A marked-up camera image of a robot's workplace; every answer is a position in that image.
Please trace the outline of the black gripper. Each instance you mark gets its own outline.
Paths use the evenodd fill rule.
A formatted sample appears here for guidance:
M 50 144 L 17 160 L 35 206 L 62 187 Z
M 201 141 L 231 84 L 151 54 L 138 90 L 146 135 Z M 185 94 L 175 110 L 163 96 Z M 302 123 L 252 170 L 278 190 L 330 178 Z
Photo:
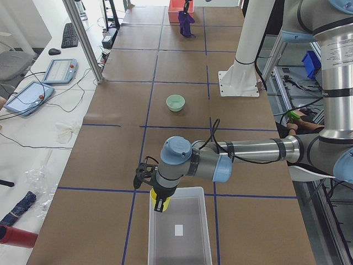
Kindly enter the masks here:
M 162 213 L 163 212 L 163 199 L 161 198 L 168 198 L 171 197 L 175 193 L 175 187 L 173 188 L 166 188 L 162 186 L 155 186 L 153 187 L 155 193 L 159 198 L 156 199 L 156 203 L 154 206 L 154 211 Z
M 185 0 L 185 3 L 184 3 L 184 13 L 187 13 L 187 12 L 188 12 L 189 6 L 190 6 L 190 0 Z

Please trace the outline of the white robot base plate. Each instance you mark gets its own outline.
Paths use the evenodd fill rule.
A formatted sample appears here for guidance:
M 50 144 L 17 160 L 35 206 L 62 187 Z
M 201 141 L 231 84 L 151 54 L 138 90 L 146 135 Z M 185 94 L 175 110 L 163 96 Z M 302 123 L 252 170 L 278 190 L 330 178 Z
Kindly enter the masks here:
M 257 78 L 254 70 L 219 71 L 218 81 L 221 97 L 259 97 Z

